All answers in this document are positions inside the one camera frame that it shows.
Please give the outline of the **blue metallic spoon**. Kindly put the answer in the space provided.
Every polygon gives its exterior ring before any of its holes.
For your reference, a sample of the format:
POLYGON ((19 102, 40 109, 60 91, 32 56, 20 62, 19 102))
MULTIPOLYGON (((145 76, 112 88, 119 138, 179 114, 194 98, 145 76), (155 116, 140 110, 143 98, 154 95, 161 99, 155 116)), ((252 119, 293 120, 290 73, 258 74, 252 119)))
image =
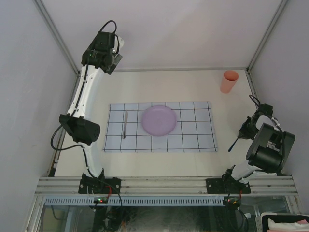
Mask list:
POLYGON ((228 152, 231 152, 231 150, 233 149, 233 147, 235 146, 236 142, 238 141, 238 137, 236 138, 236 140, 233 142, 233 144, 230 146, 230 148, 228 149, 228 152))

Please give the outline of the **silver table knife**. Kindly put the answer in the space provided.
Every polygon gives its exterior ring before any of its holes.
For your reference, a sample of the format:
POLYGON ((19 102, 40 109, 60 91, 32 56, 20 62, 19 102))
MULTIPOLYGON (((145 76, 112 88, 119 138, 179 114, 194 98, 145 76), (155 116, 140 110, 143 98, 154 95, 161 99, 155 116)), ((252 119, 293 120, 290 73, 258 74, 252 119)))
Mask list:
POLYGON ((124 124, 123 124, 123 135, 122 138, 126 138, 126 127, 127 127, 127 120, 128 120, 128 110, 125 110, 125 115, 124 115, 124 124))

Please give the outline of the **pink plastic cup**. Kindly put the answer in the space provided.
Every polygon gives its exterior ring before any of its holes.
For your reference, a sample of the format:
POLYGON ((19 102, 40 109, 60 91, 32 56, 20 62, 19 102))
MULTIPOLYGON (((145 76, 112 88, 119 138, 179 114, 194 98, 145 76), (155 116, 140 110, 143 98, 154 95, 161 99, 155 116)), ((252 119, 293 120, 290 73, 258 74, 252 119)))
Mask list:
POLYGON ((220 85, 220 91, 222 93, 229 93, 234 87, 235 83, 239 79, 239 75, 234 70, 227 70, 224 72, 223 79, 220 85))

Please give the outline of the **blue checkered cloth placemat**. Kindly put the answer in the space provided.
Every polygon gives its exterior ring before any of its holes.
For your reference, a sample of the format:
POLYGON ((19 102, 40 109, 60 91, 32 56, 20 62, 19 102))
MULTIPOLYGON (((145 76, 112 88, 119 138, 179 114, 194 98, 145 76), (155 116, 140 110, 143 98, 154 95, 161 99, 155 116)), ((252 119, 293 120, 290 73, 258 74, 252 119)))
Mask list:
POLYGON ((111 104, 103 151, 217 152, 211 104, 111 104))

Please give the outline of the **purple plastic plate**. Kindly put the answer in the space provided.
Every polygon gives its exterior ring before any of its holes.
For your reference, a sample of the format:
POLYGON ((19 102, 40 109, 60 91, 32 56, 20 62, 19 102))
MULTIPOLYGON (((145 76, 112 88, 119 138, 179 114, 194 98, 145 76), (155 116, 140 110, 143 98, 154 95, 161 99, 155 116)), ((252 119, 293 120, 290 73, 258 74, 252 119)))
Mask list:
POLYGON ((176 113, 167 106, 148 108, 141 118, 141 126, 151 136, 161 137, 171 133, 177 124, 176 113))

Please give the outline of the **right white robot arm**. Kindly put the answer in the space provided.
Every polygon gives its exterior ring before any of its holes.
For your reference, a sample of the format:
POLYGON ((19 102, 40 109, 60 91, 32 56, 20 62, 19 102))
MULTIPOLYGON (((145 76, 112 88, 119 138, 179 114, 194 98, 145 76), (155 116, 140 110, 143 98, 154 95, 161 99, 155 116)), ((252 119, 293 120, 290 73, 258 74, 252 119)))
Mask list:
POLYGON ((273 107, 258 104, 255 113, 247 117, 238 131, 237 140, 251 139, 245 161, 227 169, 222 176, 222 188, 228 193, 247 184, 260 173, 277 174, 283 169, 296 136, 283 130, 273 116, 273 107))

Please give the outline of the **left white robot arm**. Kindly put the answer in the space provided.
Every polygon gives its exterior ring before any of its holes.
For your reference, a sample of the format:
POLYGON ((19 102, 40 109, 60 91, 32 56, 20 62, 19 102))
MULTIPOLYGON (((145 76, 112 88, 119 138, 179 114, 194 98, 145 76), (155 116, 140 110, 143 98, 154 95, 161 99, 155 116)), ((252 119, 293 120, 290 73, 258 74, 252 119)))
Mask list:
POLYGON ((79 84, 68 111, 60 115, 59 122, 66 133, 82 149, 85 159, 84 174, 92 177, 89 188, 101 193, 106 187, 103 166, 97 140, 100 125, 93 121, 92 107, 98 86, 104 75, 112 74, 122 56, 119 53, 123 40, 116 33, 98 32, 82 55, 82 69, 79 84))

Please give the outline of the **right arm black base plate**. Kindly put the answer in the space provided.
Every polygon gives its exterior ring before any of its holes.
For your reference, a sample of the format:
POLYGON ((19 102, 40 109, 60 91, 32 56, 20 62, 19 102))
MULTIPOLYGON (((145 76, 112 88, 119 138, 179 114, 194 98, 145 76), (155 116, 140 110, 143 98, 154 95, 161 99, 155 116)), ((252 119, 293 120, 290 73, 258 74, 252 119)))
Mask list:
POLYGON ((208 194, 250 194, 249 184, 243 184, 233 178, 223 180, 222 178, 207 178, 206 187, 208 194))

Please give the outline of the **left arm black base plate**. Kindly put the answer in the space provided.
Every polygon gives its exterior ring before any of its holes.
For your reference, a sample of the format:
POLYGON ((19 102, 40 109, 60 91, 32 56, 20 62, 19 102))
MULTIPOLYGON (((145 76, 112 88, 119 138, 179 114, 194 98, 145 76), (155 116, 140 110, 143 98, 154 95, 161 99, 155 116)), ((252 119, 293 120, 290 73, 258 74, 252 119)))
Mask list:
POLYGON ((83 176, 80 180, 79 194, 117 194, 120 192, 121 179, 113 177, 104 180, 105 184, 89 176, 83 176))

